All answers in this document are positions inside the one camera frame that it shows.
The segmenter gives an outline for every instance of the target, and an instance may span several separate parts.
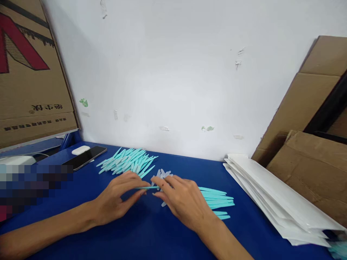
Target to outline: white wall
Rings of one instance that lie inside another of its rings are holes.
[[[45,1],[84,139],[204,159],[251,156],[314,39],[347,36],[345,0],[105,3]]]

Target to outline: black frame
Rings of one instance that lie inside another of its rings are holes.
[[[347,107],[347,71],[306,126],[304,132],[347,144],[347,138],[326,132]]]

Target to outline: smartphone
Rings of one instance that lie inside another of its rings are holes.
[[[73,171],[77,171],[90,161],[94,160],[94,158],[98,157],[106,151],[107,148],[105,147],[94,146],[93,148],[90,148],[88,151],[85,151],[84,153],[77,155],[76,157],[63,163],[62,165],[72,165]]]

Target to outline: cardboard box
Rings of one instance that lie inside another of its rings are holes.
[[[3,1],[0,21],[0,148],[76,129],[71,98],[40,1]],[[60,115],[69,119],[63,124],[16,128]]]
[[[346,69],[347,38],[319,36],[252,159],[266,167],[291,129],[305,129]]]
[[[340,114],[327,133],[347,138],[347,108]]]
[[[347,38],[319,36],[300,72],[342,76],[347,70]]]
[[[347,227],[347,145],[292,131],[267,169]]]

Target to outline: forearm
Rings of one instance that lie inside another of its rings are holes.
[[[0,236],[0,259],[24,259],[50,244],[95,226],[91,203]]]
[[[220,219],[206,224],[197,234],[218,260],[253,259]]]

